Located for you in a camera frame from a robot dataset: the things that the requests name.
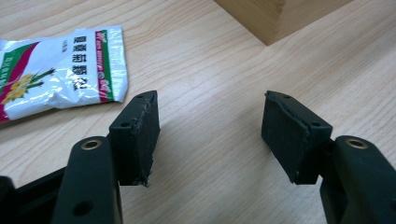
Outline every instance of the black plastic bracket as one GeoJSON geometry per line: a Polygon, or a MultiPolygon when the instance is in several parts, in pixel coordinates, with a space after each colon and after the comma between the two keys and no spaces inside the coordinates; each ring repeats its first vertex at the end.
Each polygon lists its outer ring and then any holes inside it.
{"type": "Polygon", "coordinates": [[[1,223],[122,223],[121,185],[149,184],[160,133],[158,97],[134,97],[107,137],[76,143],[67,166],[15,189],[0,176],[1,223]]]}
{"type": "Polygon", "coordinates": [[[295,184],[315,184],[329,223],[396,223],[396,171],[376,146],[333,141],[332,126],[292,97],[266,93],[262,138],[295,184]]]}

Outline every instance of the white plastic packet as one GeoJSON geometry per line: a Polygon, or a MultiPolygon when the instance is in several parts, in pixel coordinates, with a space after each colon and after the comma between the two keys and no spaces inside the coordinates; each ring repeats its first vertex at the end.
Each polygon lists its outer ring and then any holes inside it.
{"type": "Polygon", "coordinates": [[[0,40],[0,122],[51,108],[122,102],[128,88],[120,26],[0,40]]]}

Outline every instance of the wooden box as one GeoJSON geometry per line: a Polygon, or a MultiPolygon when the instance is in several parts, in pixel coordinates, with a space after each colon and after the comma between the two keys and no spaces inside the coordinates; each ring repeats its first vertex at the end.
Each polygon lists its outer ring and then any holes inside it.
{"type": "Polygon", "coordinates": [[[271,45],[352,0],[215,1],[265,45],[271,45]]]}

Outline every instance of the light wood surface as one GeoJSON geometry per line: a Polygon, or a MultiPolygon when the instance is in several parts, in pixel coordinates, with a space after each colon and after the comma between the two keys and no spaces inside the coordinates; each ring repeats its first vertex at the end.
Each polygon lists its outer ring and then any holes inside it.
{"type": "Polygon", "coordinates": [[[352,0],[215,0],[266,45],[288,36],[352,0]]]}
{"type": "Polygon", "coordinates": [[[1,1],[4,39],[122,25],[130,88],[123,104],[0,125],[0,175],[20,187],[64,167],[78,140],[157,90],[150,187],[121,188],[124,223],[325,223],[320,180],[292,185],[261,139],[264,93],[292,95],[395,167],[395,15],[394,0],[355,0],[265,47],[211,0],[1,1]]]}

